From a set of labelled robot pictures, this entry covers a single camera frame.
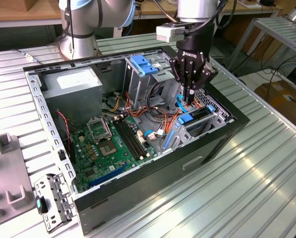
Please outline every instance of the slotted aluminum surface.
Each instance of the slotted aluminum surface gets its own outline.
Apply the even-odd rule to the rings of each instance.
[[[154,34],[99,41],[103,54],[160,46]],[[43,63],[55,47],[23,49]],[[50,145],[22,73],[33,65],[0,52],[0,133],[19,136],[31,183],[56,173]],[[107,222],[88,237],[293,237],[296,234],[296,128],[216,64],[212,84],[250,118],[211,162]],[[81,237],[77,217],[48,235],[31,210],[0,226],[0,237]]]
[[[296,51],[296,23],[285,17],[258,18],[254,24]]]

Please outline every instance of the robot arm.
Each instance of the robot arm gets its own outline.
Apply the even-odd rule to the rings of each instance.
[[[214,35],[214,19],[226,5],[226,0],[179,0],[180,22],[157,27],[157,39],[177,41],[178,56],[170,60],[177,82],[183,88],[187,104],[194,100],[194,92],[203,88],[217,71],[209,64],[209,52]]]
[[[64,33],[59,49],[70,60],[98,54],[96,27],[125,27],[135,14],[135,0],[59,0],[59,7]]]
[[[228,0],[218,1],[178,0],[180,22],[169,17],[174,22],[157,27],[158,40],[177,41],[178,55],[170,64],[188,104],[193,102],[194,92],[217,75],[209,64],[209,52],[214,20]],[[156,0],[155,3],[166,14]],[[60,51],[67,59],[78,59],[98,53],[94,28],[130,25],[135,0],[59,0],[59,7],[65,34],[59,42]]]

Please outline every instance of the motherboard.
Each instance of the motherboard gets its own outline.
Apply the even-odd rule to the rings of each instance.
[[[71,138],[78,192],[157,156],[131,116],[111,121],[90,121],[86,127],[73,132]]]

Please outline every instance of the expansion card bracket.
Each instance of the expansion card bracket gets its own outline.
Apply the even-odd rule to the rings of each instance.
[[[45,175],[34,183],[36,204],[47,232],[52,233],[71,221],[76,210],[63,174]]]

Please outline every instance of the metal shelf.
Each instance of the metal shelf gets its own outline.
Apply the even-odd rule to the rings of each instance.
[[[244,44],[246,43],[247,39],[249,38],[251,32],[255,27],[262,30],[265,34],[268,34],[277,39],[278,41],[286,45],[288,49],[296,51],[296,23],[291,22],[285,17],[253,19],[233,52],[231,61],[227,67],[228,70],[231,70],[240,51],[242,50]],[[277,63],[277,65],[281,64],[287,52],[288,50],[285,50],[284,53],[280,56],[280,61]]]

